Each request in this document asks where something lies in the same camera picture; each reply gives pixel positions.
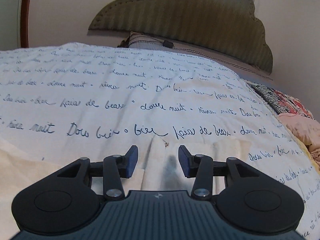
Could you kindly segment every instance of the black device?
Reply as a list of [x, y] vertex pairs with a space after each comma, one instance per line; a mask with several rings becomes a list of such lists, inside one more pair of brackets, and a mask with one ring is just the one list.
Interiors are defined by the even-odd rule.
[[[130, 191], [138, 148], [90, 163], [82, 157], [27, 187], [12, 202], [21, 230], [13, 240], [301, 240], [295, 229], [304, 212], [297, 192], [241, 160], [216, 162], [179, 147], [191, 195], [179, 191]], [[213, 176], [226, 188], [212, 195]], [[91, 190], [103, 177], [103, 195]]]

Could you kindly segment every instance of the white wall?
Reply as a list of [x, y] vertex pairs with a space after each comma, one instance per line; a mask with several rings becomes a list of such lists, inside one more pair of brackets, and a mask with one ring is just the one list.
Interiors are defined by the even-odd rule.
[[274, 66], [271, 77], [320, 121], [320, 0], [255, 0]]
[[0, 0], [0, 50], [20, 47], [20, 0]]
[[30, 0], [29, 47], [68, 42], [116, 47], [122, 37], [87, 35], [96, 14], [113, 0]]

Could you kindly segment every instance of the logo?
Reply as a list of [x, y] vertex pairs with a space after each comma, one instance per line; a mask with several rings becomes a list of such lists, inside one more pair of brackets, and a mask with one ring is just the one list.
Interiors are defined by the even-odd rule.
[[163, 195], [162, 195], [161, 193], [157, 193], [157, 194], [155, 194], [154, 196], [155, 196], [157, 199], [163, 197]]

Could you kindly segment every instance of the pink blanket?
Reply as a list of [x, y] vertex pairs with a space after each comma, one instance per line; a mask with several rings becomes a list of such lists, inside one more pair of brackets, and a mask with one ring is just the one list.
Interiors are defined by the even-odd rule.
[[290, 113], [280, 114], [278, 120], [304, 143], [313, 159], [320, 165], [320, 123], [314, 119]]

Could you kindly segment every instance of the striped pillow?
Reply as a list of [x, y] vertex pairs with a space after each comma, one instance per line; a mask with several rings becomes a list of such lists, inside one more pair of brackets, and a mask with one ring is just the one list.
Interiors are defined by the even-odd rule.
[[264, 85], [250, 84], [250, 86], [276, 111], [277, 114], [299, 114], [314, 119], [312, 113], [303, 106], [299, 99]]

